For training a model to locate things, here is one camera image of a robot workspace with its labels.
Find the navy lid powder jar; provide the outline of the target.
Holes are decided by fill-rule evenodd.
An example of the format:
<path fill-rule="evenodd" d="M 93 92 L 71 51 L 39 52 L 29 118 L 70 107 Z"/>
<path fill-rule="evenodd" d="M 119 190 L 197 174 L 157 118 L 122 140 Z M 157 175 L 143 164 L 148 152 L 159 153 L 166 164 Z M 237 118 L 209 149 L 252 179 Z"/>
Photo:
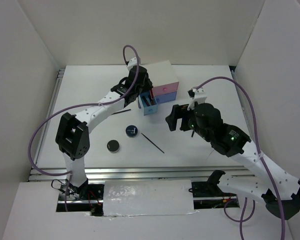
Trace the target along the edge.
<path fill-rule="evenodd" d="M 135 138 L 138 135 L 138 128 L 135 125 L 128 125 L 125 133 L 129 138 Z"/>

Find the light blue small drawer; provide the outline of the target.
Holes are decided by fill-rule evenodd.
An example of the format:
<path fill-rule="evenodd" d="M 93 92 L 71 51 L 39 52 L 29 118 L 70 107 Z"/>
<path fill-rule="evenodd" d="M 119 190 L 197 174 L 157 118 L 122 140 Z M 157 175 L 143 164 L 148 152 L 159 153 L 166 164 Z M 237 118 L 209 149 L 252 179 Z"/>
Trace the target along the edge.
<path fill-rule="evenodd" d="M 141 109 L 143 116 L 157 113 L 158 103 L 152 90 L 143 92 L 138 96 L 138 107 Z"/>

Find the black lid powder jar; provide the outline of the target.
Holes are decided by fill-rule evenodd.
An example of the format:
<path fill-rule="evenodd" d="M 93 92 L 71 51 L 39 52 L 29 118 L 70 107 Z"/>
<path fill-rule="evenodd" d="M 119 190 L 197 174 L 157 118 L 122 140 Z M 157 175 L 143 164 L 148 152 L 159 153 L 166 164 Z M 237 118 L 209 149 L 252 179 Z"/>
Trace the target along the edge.
<path fill-rule="evenodd" d="M 106 144 L 106 147 L 110 153 L 117 153 L 120 150 L 120 143 L 117 140 L 112 139 Z"/>

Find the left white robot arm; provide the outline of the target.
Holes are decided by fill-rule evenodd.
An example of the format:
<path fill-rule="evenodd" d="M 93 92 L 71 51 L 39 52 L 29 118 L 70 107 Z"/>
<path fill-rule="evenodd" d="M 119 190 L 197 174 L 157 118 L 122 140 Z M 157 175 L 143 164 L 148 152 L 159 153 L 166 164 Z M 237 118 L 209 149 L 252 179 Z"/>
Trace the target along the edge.
<path fill-rule="evenodd" d="M 142 66 L 133 66 L 128 76 L 112 87 L 98 105 L 89 106 L 76 114 L 66 112 L 61 116 L 55 142 L 63 154 L 66 170 L 71 171 L 66 183 L 76 199 L 81 200 L 88 194 L 84 156 L 90 148 L 92 130 L 152 88 L 148 70 Z"/>

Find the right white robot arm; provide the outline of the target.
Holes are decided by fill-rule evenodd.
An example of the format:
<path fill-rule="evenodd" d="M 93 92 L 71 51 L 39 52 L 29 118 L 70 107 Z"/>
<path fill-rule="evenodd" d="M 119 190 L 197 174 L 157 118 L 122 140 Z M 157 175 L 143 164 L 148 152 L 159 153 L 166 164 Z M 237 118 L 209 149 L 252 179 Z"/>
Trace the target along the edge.
<path fill-rule="evenodd" d="M 274 216 L 284 214 L 291 219 L 300 211 L 300 178 L 278 166 L 268 156 L 258 153 L 257 145 L 235 125 L 224 123 L 220 111 L 210 103 L 174 105 L 165 120 L 170 131 L 175 131 L 181 119 L 181 131 L 193 131 L 219 154 L 247 168 L 256 180 L 240 180 L 222 170 L 215 170 L 206 184 L 213 196 L 232 193 L 265 204 Z"/>

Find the purple wide drawer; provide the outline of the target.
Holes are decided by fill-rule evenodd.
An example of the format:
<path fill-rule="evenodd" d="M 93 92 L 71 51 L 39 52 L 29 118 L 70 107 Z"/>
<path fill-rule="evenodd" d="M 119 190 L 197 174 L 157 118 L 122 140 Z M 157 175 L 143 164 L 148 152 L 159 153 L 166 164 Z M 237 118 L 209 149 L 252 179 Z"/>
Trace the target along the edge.
<path fill-rule="evenodd" d="M 176 98 L 177 98 L 177 92 L 176 91 L 155 96 L 156 102 L 158 104 L 172 102 L 172 101 L 175 101 Z"/>

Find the pink drawer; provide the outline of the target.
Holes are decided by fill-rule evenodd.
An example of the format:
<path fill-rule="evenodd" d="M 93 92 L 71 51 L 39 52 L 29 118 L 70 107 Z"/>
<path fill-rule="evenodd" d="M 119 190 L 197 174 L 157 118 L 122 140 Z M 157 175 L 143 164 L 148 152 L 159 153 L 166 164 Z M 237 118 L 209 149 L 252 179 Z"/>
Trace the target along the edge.
<path fill-rule="evenodd" d="M 179 87 L 179 82 L 167 83 L 164 85 L 154 86 L 152 89 L 152 93 L 154 96 L 160 96 L 164 94 L 169 94 L 173 92 L 177 92 Z"/>

